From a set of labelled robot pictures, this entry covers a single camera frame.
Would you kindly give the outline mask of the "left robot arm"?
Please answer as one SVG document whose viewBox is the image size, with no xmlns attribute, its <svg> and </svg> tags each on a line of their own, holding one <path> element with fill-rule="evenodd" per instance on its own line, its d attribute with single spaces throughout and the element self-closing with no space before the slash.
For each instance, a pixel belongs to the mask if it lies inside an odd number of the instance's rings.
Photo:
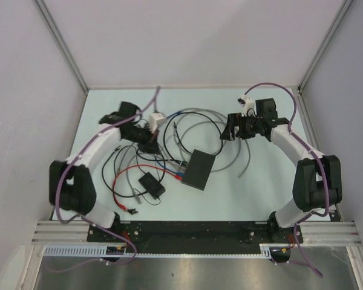
<svg viewBox="0 0 363 290">
<path fill-rule="evenodd" d="M 97 200 L 92 174 L 105 154 L 121 140 L 136 143 L 140 150 L 149 154 L 160 153 L 157 129 L 166 117 L 153 112 L 145 127 L 136 126 L 139 107 L 121 102 L 119 110 L 104 115 L 99 120 L 99 132 L 76 155 L 64 161 L 55 160 L 49 168 L 49 202 L 55 209 L 72 211 L 101 226 L 100 233 L 108 241 L 117 240 L 122 227 L 116 223 L 117 214 Z"/>
</svg>

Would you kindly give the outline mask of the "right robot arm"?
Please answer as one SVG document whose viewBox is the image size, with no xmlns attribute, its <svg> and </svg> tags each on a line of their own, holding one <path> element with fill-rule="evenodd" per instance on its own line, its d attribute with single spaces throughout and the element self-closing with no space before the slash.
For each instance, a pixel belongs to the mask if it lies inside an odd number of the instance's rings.
<svg viewBox="0 0 363 290">
<path fill-rule="evenodd" d="M 327 216 L 330 207 L 342 201 L 341 162 L 335 155 L 325 155 L 304 141 L 287 118 L 280 118 L 274 99 L 238 99 L 243 110 L 227 116 L 220 138 L 248 140 L 261 135 L 281 149 L 296 167 L 292 199 L 270 214 L 267 236 L 282 242 L 295 224 L 313 215 Z"/>
</svg>

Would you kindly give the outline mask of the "black network switch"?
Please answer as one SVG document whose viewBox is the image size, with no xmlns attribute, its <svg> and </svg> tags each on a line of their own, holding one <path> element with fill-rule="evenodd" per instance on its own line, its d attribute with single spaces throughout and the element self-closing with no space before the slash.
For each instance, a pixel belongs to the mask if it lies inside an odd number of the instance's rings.
<svg viewBox="0 0 363 290">
<path fill-rule="evenodd" d="M 203 191 L 215 162 L 215 156 L 195 149 L 188 161 L 181 183 Z"/>
</svg>

